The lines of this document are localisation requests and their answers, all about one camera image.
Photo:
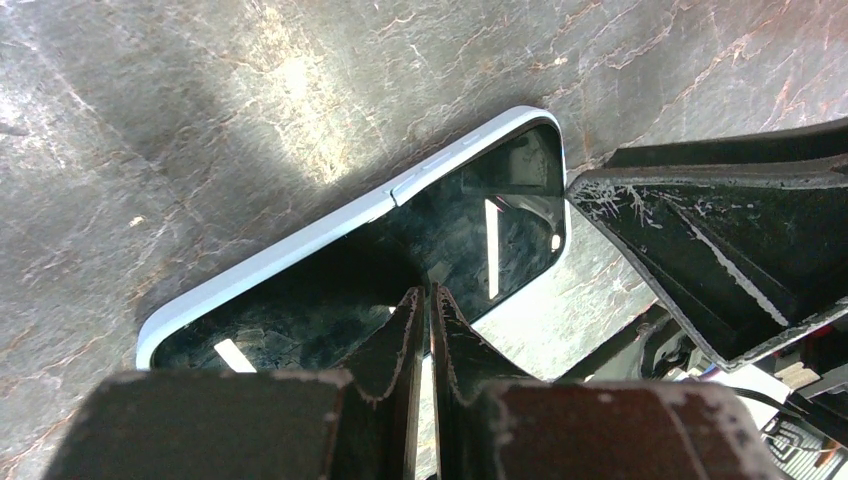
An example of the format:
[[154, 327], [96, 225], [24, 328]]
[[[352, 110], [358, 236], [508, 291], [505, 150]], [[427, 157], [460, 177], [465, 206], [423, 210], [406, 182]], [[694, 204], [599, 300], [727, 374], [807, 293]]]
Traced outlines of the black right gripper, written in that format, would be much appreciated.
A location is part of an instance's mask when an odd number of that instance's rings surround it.
[[846, 121], [623, 148], [566, 197], [672, 316], [652, 305], [561, 382], [721, 383], [783, 478], [846, 478]]

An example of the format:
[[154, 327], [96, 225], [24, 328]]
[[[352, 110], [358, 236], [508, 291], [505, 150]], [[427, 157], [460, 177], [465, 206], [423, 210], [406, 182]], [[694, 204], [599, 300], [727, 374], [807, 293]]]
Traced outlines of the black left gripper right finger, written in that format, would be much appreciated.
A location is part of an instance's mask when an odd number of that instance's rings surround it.
[[716, 383], [539, 380], [431, 290], [441, 479], [777, 479], [746, 406]]

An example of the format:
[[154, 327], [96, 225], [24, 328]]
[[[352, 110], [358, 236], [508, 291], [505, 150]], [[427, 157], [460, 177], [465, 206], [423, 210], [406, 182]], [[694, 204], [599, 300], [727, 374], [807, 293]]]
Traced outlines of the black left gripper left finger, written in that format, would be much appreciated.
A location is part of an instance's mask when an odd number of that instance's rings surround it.
[[48, 479], [411, 479], [425, 291], [330, 369], [127, 371], [87, 398]]

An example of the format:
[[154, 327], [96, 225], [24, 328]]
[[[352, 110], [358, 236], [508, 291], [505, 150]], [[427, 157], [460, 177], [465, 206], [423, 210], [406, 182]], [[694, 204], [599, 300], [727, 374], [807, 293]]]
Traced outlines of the light blue phone case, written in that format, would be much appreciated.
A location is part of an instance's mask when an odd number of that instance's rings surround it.
[[[354, 229], [376, 220], [392, 208], [409, 201], [418, 192], [493, 147], [498, 141], [540, 120], [550, 122], [560, 133], [565, 190], [565, 149], [561, 128], [554, 115], [546, 110], [530, 106], [508, 109], [383, 185], [156, 309], [141, 326], [135, 350], [136, 367], [141, 370], [157, 369], [151, 364], [153, 351], [170, 334]], [[565, 198], [564, 202], [567, 236], [558, 261], [566, 255], [571, 243], [571, 216]], [[227, 361], [226, 370], [257, 371], [236, 348], [218, 344], [216, 349]]]

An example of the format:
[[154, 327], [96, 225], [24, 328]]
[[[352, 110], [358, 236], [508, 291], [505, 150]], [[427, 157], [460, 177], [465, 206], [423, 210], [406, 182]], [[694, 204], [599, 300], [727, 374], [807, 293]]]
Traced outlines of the black phone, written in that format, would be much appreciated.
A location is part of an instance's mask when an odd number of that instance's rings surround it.
[[324, 369], [413, 287], [446, 287], [476, 321], [550, 269], [566, 240], [563, 158], [547, 121], [498, 141], [376, 220], [167, 336], [155, 368]]

